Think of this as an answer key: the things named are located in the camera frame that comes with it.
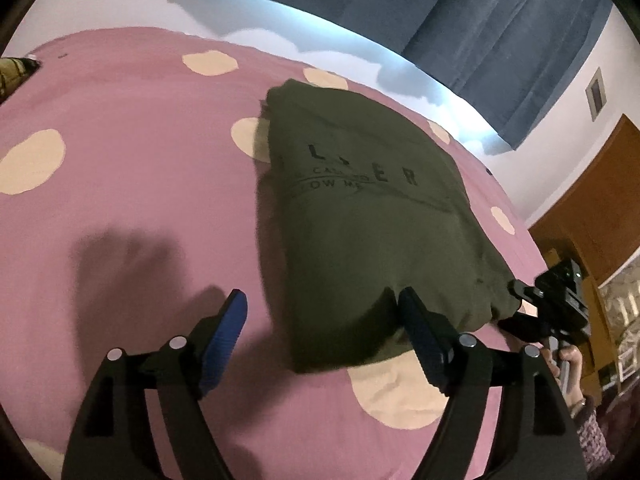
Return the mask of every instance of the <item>white wall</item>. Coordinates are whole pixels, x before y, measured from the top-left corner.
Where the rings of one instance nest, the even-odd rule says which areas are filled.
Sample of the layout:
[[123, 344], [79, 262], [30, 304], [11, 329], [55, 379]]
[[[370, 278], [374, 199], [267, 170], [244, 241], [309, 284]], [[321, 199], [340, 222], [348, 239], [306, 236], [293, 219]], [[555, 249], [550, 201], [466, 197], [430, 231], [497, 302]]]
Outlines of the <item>white wall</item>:
[[[248, 44], [379, 89], [441, 123], [480, 158], [533, 224], [593, 160], [625, 113], [640, 126], [640, 44], [617, 9], [584, 66], [516, 152], [487, 155], [495, 133], [465, 102], [415, 66], [364, 38], [263, 0], [37, 0], [5, 55], [88, 28], [154, 26]], [[600, 67], [607, 104], [595, 122], [585, 88]], [[392, 75], [391, 83], [381, 77]]]

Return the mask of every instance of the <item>bracelet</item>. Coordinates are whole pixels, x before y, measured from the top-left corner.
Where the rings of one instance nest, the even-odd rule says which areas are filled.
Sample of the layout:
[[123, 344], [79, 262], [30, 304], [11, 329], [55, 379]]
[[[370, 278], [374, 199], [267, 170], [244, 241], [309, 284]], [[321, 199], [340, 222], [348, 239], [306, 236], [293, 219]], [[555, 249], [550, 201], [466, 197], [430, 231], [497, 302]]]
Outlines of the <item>bracelet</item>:
[[575, 418], [575, 416], [580, 413], [580, 410], [583, 409], [587, 405], [587, 399], [584, 397], [576, 402], [572, 407], [569, 408], [569, 413], [571, 418]]

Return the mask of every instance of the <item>sweater sleeve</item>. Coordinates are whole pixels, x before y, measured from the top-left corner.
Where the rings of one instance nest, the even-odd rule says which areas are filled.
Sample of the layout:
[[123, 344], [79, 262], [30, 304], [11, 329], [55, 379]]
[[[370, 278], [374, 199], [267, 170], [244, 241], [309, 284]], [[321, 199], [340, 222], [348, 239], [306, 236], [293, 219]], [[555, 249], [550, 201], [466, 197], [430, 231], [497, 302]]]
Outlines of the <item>sweater sleeve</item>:
[[593, 397], [586, 397], [587, 403], [574, 418], [574, 423], [582, 448], [582, 456], [587, 466], [589, 479], [599, 476], [604, 466], [613, 460], [607, 443], [596, 420]]

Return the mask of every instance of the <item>curtain fold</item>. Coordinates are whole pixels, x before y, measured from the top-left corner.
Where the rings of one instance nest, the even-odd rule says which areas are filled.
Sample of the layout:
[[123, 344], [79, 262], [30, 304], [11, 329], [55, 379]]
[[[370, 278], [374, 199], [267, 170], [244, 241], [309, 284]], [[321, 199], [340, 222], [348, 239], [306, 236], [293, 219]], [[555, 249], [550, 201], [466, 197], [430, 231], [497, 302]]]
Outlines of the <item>curtain fold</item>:
[[610, 0], [274, 0], [402, 55], [469, 102], [512, 148], [564, 91]]

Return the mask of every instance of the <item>polka dot bedsheet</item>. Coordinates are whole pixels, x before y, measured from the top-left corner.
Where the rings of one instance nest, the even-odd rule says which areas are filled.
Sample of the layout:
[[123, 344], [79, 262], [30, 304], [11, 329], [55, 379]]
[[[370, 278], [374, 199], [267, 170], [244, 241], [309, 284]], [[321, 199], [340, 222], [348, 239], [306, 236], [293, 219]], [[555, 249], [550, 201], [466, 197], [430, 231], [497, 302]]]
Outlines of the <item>polka dot bedsheet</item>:
[[[532, 282], [545, 264], [494, 177], [379, 92], [252, 48], [122, 28], [34, 54], [41, 70], [0, 107], [0, 401], [30, 449], [64, 452], [110, 348], [158, 348], [240, 288], [247, 323], [201, 403], [236, 478], [411, 478], [446, 403], [415, 353], [322, 374], [287, 368], [283, 287], [263, 286], [282, 284], [284, 260], [273, 200], [258, 193], [269, 169], [261, 101], [294, 78], [405, 115], [453, 157], [485, 233]], [[478, 335], [506, 348], [491, 325]], [[499, 397], [468, 478], [486, 465]], [[157, 397], [148, 404], [165, 474], [180, 478]]]

